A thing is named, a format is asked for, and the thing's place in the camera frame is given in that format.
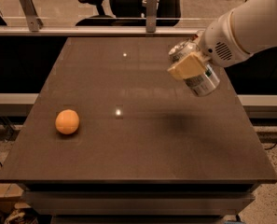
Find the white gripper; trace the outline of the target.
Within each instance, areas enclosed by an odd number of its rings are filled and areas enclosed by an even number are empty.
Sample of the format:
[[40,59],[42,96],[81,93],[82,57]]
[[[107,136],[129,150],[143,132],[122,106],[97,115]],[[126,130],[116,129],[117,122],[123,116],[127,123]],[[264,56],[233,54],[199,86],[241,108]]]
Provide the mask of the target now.
[[248,60],[251,54],[238,44],[233,32],[233,11],[213,21],[202,33],[198,45],[200,51],[193,51],[169,69],[176,80],[196,77],[206,71],[205,64],[211,59],[214,65],[230,67]]

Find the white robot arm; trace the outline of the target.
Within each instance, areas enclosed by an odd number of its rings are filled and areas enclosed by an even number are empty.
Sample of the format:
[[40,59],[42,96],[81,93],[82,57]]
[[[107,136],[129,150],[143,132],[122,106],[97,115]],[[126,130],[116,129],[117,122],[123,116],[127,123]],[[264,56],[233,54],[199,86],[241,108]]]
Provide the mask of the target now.
[[168,69],[173,78],[198,76],[207,62],[230,67],[277,47],[277,0],[248,0],[213,21],[195,43],[196,51]]

